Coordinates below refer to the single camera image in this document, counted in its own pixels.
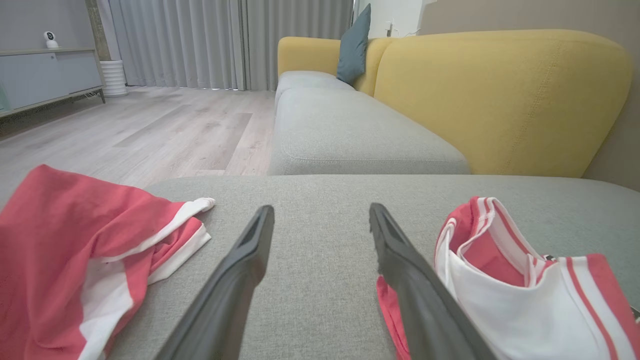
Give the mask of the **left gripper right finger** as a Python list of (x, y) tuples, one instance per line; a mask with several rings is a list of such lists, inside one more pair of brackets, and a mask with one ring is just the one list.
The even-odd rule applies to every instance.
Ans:
[(384, 205), (370, 205), (369, 223), (379, 274), (397, 294), (410, 358), (493, 360), (473, 322)]

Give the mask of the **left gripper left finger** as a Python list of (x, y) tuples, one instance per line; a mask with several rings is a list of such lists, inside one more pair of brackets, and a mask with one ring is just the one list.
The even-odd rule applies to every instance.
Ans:
[(274, 223), (272, 205), (256, 210), (170, 333), (156, 359), (238, 359), (254, 290), (268, 266)]

